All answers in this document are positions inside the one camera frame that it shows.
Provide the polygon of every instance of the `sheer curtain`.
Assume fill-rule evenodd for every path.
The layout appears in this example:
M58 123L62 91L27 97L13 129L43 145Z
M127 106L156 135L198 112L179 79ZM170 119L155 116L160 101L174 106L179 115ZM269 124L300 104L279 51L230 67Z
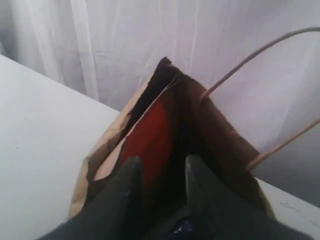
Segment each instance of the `sheer curtain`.
M319 0L2 0L0 11L10 58L117 110L164 56L209 87L263 44L320 26ZM319 39L279 43L212 94L260 151L320 117Z

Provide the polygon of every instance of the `paper bag handle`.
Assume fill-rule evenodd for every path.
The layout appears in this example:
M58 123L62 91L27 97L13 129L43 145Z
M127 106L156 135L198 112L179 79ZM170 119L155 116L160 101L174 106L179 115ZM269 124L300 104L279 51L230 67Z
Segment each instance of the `paper bag handle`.
M251 53L249 56L247 56L242 62L240 62L237 66L235 66L231 71L229 71L223 78L221 78L215 85L213 85L212 87L210 87L207 91L205 91L201 98L200 98L200 103L202 103L202 101L205 98L208 98L209 95L216 90L221 84L223 84L228 78L230 78L235 72L237 72L242 66L244 66L247 62L249 62L250 60L254 59L256 56L258 56L260 53L262 53L263 51L267 50L268 48L272 47L273 45L288 39L290 37L293 37L295 35L298 34L303 34L303 33L307 33L307 32L320 32L320 27L308 27L308 28L303 28L303 29L299 29L296 31L291 31L286 33L285 35L278 37L277 39L267 43L266 45L262 46L261 48L259 48L258 50L254 51L253 53ZM307 127L305 127L303 130L297 132L296 134L294 134L293 136L291 136L289 139L287 139L286 141L284 141L283 143L277 145L276 147L272 148L270 151L261 153L257 158L255 158L254 160L252 160L251 162L249 162L249 164L246 167L246 170L250 171L252 169L254 169L259 163L261 163L264 159L268 158L269 156L271 156L273 153L277 152L278 150L282 149L284 146L288 145L289 143L291 143L292 141L294 141L296 138L298 138L299 136L301 136L302 134L304 134L305 132L307 132L308 130L310 130L311 128L313 128L314 126L316 126L317 124L320 123L320 118L316 119L315 121L313 121L311 124L309 124Z

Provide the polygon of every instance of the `white curtain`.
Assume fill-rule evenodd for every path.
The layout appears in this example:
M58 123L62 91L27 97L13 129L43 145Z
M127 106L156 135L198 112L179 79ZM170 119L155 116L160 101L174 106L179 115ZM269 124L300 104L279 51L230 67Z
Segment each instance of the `white curtain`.
M265 43L320 26L319 0L2 0L0 13L9 57L117 110L164 56L209 87ZM319 40L279 43L212 94L260 151L320 117Z

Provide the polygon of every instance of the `white table surface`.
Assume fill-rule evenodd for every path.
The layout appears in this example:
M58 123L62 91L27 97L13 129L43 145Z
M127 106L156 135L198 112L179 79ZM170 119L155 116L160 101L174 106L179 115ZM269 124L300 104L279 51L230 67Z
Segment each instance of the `white table surface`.
M68 214L81 162L118 112L0 55L0 239ZM280 222L320 239L320 209L259 181Z

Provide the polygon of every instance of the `white table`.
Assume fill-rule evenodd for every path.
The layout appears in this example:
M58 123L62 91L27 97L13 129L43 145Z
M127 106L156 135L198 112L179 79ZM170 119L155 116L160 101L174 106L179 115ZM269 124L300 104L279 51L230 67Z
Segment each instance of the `white table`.
M67 216L82 159L118 112L0 55L0 239ZM259 181L279 221L320 239L320 209Z

